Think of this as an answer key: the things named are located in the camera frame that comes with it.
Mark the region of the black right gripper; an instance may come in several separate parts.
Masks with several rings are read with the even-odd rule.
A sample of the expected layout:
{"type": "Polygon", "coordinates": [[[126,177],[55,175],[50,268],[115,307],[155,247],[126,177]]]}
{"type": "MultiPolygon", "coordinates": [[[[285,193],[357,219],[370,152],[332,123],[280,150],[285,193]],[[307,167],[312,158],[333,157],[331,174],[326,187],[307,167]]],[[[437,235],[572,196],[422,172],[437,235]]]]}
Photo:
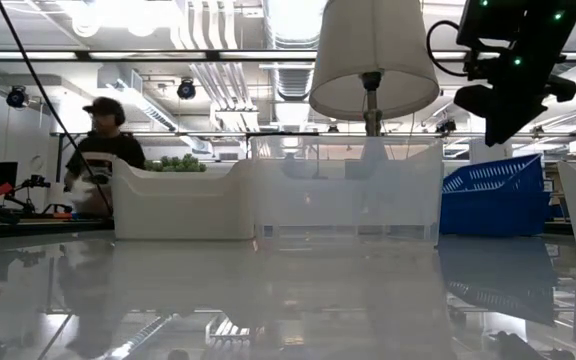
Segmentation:
{"type": "Polygon", "coordinates": [[[468,80],[485,80],[487,86],[477,84],[460,88],[454,103],[485,119],[485,144],[505,143],[528,121],[523,118],[492,118],[511,113],[534,118],[544,112],[545,98],[554,96],[556,102],[567,102],[576,95],[576,83],[552,73],[553,64],[540,63],[518,55],[472,59],[464,64],[468,80]]]}

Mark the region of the white cylindrical column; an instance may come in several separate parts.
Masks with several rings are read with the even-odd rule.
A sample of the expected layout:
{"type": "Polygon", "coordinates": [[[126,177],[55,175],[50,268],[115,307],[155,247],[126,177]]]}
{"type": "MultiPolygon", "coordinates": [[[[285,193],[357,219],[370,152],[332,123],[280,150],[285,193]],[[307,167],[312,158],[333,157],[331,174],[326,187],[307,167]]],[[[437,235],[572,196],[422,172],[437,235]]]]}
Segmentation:
{"type": "Polygon", "coordinates": [[[483,138],[476,138],[469,142],[470,164],[480,164],[504,160],[513,157],[511,144],[495,144],[487,146],[483,138]]]}

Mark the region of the table lamp white shade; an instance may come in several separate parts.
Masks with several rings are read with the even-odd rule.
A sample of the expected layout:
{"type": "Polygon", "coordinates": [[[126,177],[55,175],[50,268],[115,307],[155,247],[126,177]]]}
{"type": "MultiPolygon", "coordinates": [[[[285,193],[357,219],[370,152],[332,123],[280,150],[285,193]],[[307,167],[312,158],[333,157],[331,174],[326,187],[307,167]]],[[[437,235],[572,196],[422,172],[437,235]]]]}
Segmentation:
{"type": "Polygon", "coordinates": [[[387,119],[439,96],[420,0],[328,0],[309,104],[337,120],[365,122],[378,136],[387,119]]]}

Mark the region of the green potted artificial plant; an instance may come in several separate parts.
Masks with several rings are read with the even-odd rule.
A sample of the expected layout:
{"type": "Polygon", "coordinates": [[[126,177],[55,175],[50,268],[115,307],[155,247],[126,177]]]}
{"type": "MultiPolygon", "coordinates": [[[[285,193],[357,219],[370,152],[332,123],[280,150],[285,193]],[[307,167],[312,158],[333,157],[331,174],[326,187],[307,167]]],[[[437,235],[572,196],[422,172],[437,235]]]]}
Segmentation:
{"type": "Polygon", "coordinates": [[[183,157],[163,156],[159,160],[147,160],[145,169],[152,172],[205,172],[207,166],[191,154],[183,157]]]}

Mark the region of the person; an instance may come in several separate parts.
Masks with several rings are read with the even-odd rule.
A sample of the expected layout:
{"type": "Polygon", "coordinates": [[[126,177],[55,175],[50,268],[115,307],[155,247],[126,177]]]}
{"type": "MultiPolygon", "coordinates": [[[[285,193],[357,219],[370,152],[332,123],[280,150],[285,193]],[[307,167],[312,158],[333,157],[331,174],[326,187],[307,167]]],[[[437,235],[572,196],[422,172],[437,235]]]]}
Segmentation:
{"type": "Polygon", "coordinates": [[[97,97],[83,110],[91,117],[92,130],[77,144],[82,157],[73,154],[67,162],[64,184],[71,193],[78,193],[73,200],[78,213],[108,216],[107,205],[112,206],[113,158],[142,170],[146,158],[139,141],[121,132],[126,116],[120,102],[97,97]]]}

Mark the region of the wooden workbench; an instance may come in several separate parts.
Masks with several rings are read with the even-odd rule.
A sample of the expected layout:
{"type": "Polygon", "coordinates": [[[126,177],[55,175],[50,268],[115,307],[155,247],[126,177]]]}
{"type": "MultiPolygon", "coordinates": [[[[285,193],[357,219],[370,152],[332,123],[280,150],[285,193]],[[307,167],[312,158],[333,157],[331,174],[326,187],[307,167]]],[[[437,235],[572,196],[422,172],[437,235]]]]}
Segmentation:
{"type": "Polygon", "coordinates": [[[15,225],[0,223],[0,238],[113,229],[112,219],[24,219],[15,225]]]}

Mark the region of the thin black frame bar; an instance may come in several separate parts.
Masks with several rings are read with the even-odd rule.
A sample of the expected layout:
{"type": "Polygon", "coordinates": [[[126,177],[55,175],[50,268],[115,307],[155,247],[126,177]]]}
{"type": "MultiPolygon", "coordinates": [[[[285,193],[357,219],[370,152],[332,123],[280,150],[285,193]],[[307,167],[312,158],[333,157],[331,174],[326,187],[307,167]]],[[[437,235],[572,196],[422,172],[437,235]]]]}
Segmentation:
{"type": "MultiPolygon", "coordinates": [[[[197,137],[197,138],[250,138],[262,136],[307,136],[307,137],[363,137],[367,136],[359,132],[133,132],[134,137],[141,138],[172,138],[172,137],[197,137]]],[[[423,133],[423,132],[394,132],[382,133],[383,137],[400,138],[484,138],[483,132],[451,132],[451,133],[423,133]]],[[[511,139],[546,139],[546,138],[576,138],[576,132],[524,132],[516,133],[511,139]]]]}

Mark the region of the black overhead frame bar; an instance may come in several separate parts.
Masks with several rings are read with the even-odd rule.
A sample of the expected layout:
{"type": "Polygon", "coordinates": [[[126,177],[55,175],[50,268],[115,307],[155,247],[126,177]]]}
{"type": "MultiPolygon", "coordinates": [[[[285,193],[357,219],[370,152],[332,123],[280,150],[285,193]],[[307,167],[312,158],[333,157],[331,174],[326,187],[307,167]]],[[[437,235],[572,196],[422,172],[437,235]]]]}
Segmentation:
{"type": "MultiPolygon", "coordinates": [[[[439,50],[433,53],[440,63],[463,63],[466,51],[439,50]]],[[[576,64],[576,51],[564,52],[562,63],[576,64]]],[[[314,62],[316,51],[311,50],[50,50],[27,52],[36,62],[314,62]]],[[[0,50],[0,62],[23,62],[18,50],[0,50]]]]}

